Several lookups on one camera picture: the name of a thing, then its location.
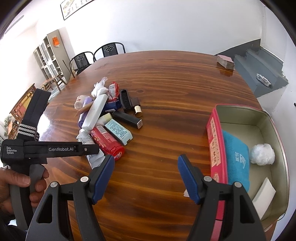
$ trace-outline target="glass cabinet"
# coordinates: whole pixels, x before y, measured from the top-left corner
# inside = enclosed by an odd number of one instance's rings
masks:
[[[54,46],[53,38],[58,38],[59,46]],[[61,40],[59,30],[46,35],[35,49],[34,56],[47,80],[60,74],[64,81],[69,81],[71,73],[68,71],[65,63],[68,64],[70,60]]]

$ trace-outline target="metal screw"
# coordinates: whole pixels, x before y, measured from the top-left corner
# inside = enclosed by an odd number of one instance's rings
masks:
[[[241,188],[242,187],[242,184],[240,182],[235,182],[234,185],[237,187],[237,188]]]
[[[83,182],[83,183],[87,182],[88,180],[89,180],[88,177],[82,177],[82,178],[80,178],[80,181]]]
[[[55,187],[57,186],[57,182],[52,182],[52,183],[50,184],[50,186],[51,186],[52,188],[55,188]]]
[[[210,176],[205,176],[205,177],[204,177],[204,180],[205,180],[206,182],[211,182],[211,181],[212,181],[212,178],[211,178]]]

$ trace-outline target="purple bottle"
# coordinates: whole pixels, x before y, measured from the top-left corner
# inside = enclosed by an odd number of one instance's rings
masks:
[[[93,101],[93,99],[92,99],[91,97],[87,97],[87,98],[85,99],[84,103],[83,103],[83,107],[86,106],[87,104],[89,104],[89,103],[92,102],[92,101]],[[84,122],[84,120],[85,120],[85,118],[86,118],[86,116],[87,116],[87,113],[88,113],[88,111],[82,113],[82,114],[80,115],[80,117],[79,117],[79,120],[78,120],[78,126],[79,126],[80,129],[81,129],[82,124],[83,124],[83,122]]]

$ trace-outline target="white bottle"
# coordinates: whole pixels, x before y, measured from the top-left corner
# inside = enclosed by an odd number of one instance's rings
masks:
[[[112,116],[110,113],[105,114],[97,120],[95,126],[105,126],[111,119],[112,119]]]

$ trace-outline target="pile of objects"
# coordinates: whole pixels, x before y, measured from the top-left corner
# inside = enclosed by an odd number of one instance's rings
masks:
[[[77,97],[75,116],[80,116],[78,126],[80,128],[78,141],[83,144],[97,144],[100,152],[96,155],[86,156],[91,168],[100,166],[106,155],[114,156],[119,160],[125,152],[123,146],[133,138],[131,132],[117,121],[121,121],[140,129],[143,122],[139,117],[143,116],[138,98],[130,98],[126,89],[119,89],[116,82],[105,87],[107,77],[94,85],[92,96],[81,95]]]

